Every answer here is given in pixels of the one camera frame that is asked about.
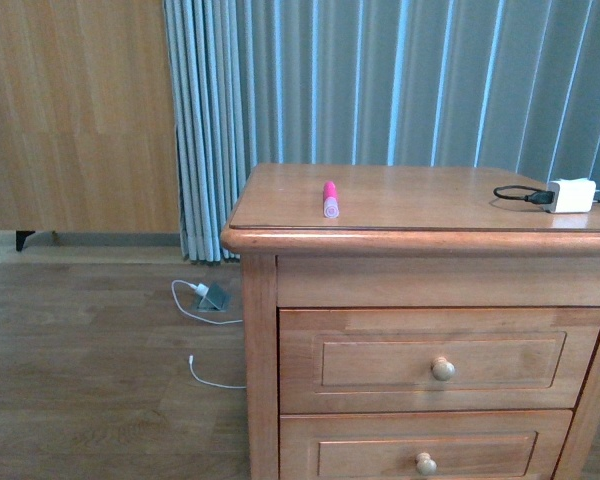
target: cabinet leg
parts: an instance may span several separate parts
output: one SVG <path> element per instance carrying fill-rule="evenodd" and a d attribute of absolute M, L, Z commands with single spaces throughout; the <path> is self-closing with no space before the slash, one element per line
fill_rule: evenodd
<path fill-rule="evenodd" d="M 32 230 L 16 230 L 16 251 L 21 252 L 24 248 L 24 241 L 29 235 L 36 233 Z"/>
<path fill-rule="evenodd" d="M 251 478 L 278 480 L 276 258 L 244 254 L 240 265 Z"/>

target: wooden wall panel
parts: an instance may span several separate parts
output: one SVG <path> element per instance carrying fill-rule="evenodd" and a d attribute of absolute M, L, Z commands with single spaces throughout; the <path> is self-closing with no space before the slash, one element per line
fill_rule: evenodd
<path fill-rule="evenodd" d="M 161 0 L 0 0 L 0 229 L 178 231 Z"/>

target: wooden floor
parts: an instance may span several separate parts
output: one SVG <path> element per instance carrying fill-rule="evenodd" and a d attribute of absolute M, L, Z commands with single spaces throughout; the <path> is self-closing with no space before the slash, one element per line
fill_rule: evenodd
<path fill-rule="evenodd" d="M 184 318 L 170 293 L 219 282 L 233 300 L 214 318 L 239 318 L 237 265 L 2 243 L 0 479 L 249 479 L 244 391 L 188 371 L 194 353 L 203 378 L 244 382 L 242 326 Z M 582 478 L 600 480 L 600 429 Z"/>

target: nightstand top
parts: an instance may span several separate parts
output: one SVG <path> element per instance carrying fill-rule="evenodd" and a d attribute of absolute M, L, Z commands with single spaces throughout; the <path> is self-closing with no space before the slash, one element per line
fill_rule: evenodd
<path fill-rule="evenodd" d="M 328 180 L 338 190 L 340 215 L 335 219 L 323 216 L 322 189 Z M 540 206 L 493 195 L 494 188 L 513 184 L 545 187 L 491 168 L 261 164 L 223 240 L 240 251 L 244 245 L 238 237 L 255 231 L 269 237 L 275 231 L 306 244 L 307 235 L 317 240 L 345 232 L 380 242 L 389 233 L 403 234 L 403 240 L 424 234 L 442 240 L 444 234 L 452 244 L 458 234 L 485 232 L 600 235 L 600 204 L 589 213 L 550 214 Z"/>

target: black leg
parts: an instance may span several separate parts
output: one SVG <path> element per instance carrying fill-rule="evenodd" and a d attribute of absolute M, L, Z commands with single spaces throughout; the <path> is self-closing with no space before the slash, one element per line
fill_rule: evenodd
<path fill-rule="evenodd" d="M 31 230 L 16 230 L 16 251 L 21 252 L 24 248 L 24 241 L 34 233 L 36 232 Z"/>

